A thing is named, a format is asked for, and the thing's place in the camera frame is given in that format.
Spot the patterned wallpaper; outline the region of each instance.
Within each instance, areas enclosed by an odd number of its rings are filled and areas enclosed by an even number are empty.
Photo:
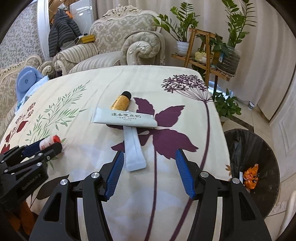
[[[17,64],[32,54],[44,61],[37,29],[37,2],[26,7],[6,33],[0,44],[0,68]]]

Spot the tablecloth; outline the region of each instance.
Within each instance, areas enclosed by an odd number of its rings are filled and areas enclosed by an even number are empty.
[[[158,128],[139,131],[147,167],[134,172],[123,169],[114,196],[103,203],[113,239],[186,240],[197,201],[185,193],[175,151],[184,149],[189,160],[216,178],[230,178],[219,116],[200,74],[192,69],[116,66],[50,80],[15,116],[0,150],[53,134],[61,138],[63,152],[51,160],[48,180],[27,199],[29,206],[34,201],[31,210],[38,214],[57,183],[53,179],[84,179],[123,150],[120,128],[90,122],[95,107],[110,108],[123,91],[132,94],[129,111],[155,115]],[[82,240],[87,240],[80,199],[78,206]]]

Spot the black trash bag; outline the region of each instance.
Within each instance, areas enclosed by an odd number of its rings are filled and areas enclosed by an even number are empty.
[[[275,205],[279,193],[279,166],[269,145],[253,132],[233,129],[224,132],[230,156],[232,177],[258,166],[258,183],[250,195],[262,217],[266,218]]]

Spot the purple flower print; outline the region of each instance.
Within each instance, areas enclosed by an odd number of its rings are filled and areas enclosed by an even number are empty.
[[[202,158],[202,162],[200,164],[200,169],[203,170],[205,166],[205,161],[207,158],[207,153],[209,150],[209,144],[210,144],[210,114],[209,114],[209,108],[207,103],[213,101],[212,97],[210,96],[209,92],[207,91],[207,87],[205,86],[202,79],[200,79],[196,75],[186,75],[186,74],[180,74],[180,75],[173,75],[173,77],[169,77],[168,79],[165,79],[163,81],[163,84],[161,85],[165,91],[169,93],[177,92],[183,96],[186,96],[191,99],[195,99],[198,101],[202,101],[205,104],[206,112],[207,112],[207,139],[205,144],[205,150]],[[181,230],[181,227],[185,221],[185,218],[187,216],[187,213],[190,209],[190,206],[192,204],[192,199],[189,198],[183,214],[179,220],[178,225],[175,228],[175,231],[170,238],[170,241],[175,241],[179,231]]]
[[[155,111],[153,106],[146,99],[134,98],[139,109],[137,113],[154,115]],[[160,127],[172,127],[178,121],[178,117],[181,114],[184,106],[171,106],[155,115],[157,125]],[[108,125],[109,127],[123,129],[122,126]],[[138,134],[144,131],[149,131],[146,135],[139,135],[141,146],[144,146],[148,138],[153,136],[153,145],[156,152],[165,156],[167,159],[175,159],[176,151],[178,149],[184,149],[191,152],[196,152],[198,147],[194,146],[189,138],[183,133],[179,133],[171,129],[148,129],[137,128]],[[121,142],[111,147],[115,151],[124,152],[124,142]]]

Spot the screw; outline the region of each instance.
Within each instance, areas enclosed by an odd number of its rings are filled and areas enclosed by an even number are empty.
[[[100,174],[98,172],[94,172],[94,173],[91,174],[92,178],[97,178],[99,176],[100,176]]]
[[[68,180],[67,179],[63,179],[60,182],[61,185],[66,185],[67,183],[68,183]]]
[[[209,176],[209,174],[207,172],[201,172],[200,175],[204,178]]]
[[[240,180],[238,178],[233,178],[232,181],[235,183],[235,184],[239,184],[240,183]]]

